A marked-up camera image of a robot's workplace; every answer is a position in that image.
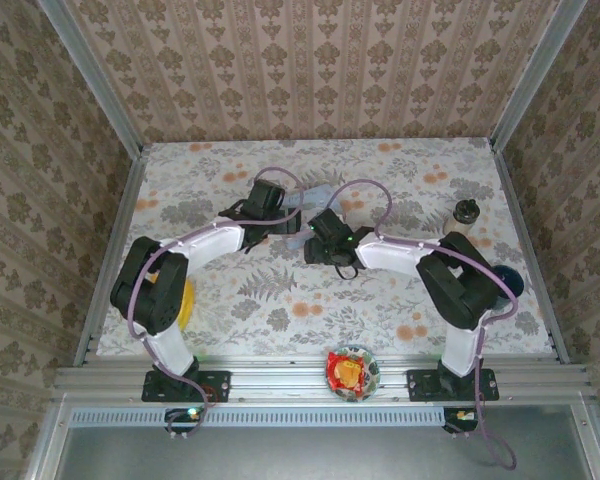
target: floral tablecloth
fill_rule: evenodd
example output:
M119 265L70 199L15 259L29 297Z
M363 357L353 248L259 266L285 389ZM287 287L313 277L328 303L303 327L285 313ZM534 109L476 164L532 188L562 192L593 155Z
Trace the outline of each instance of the floral tablecloth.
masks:
M526 280L520 311L489 330L485 352L551 352L483 138L156 144L125 252L140 235L174 238L207 225L217 212L246 197L253 176L271 165L293 171L307 188L337 188L357 178L382 182L394 199L385 231L397 236L439 238L455 203L475 198L482 214L471 241L492 264L511 265ZM266 178L283 181L288 191L295 188L282 174ZM373 225L386 206L382 192L371 185L356 185L339 200L354 229ZM185 338L195 354L314 355L352 343L377 355L440 354L444 347L446 324L419 279L363 270L345 281L333 267L305 265L302 250L290 250L281 237L270 237L248 255L221 257L191 280L195 305ZM142 351L120 314L110 308L98 354Z

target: yellow disc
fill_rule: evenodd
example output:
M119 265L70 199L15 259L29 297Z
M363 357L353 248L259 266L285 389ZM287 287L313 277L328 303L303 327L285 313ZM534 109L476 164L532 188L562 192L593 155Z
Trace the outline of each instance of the yellow disc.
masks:
M149 276L149 281L155 283L156 278L158 278L158 275L154 273ZM193 292L193 284L187 278L184 282L184 292L182 292L182 303L180 304L180 311L178 312L178 317L176 318L180 330L184 330L187 324L189 323L191 313L193 312L194 301L195 294Z

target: vent grille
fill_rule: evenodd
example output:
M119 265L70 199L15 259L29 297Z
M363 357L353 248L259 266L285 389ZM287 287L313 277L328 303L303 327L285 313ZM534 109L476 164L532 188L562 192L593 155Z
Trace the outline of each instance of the vent grille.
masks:
M165 412L156 408L75 408L71 428L164 427ZM442 407L249 408L216 407L208 427L422 427L444 425Z

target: gray floor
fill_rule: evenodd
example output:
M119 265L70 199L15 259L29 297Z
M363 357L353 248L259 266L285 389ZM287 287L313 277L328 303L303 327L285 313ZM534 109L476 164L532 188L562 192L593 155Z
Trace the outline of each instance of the gray floor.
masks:
M207 428L189 440L162 429L70 432L61 479L409 479L590 478L568 410L497 408L487 425L518 455L494 466L479 438L441 428Z

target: patterned wall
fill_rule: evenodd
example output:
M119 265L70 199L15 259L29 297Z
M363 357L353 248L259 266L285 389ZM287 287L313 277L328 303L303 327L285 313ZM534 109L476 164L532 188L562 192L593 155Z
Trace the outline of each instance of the patterned wall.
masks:
M145 142L487 136L558 0L70 0Z
M562 334L600 397L600 0L589 0L505 157Z
M128 168L36 3L0 0L0 478L73 359Z

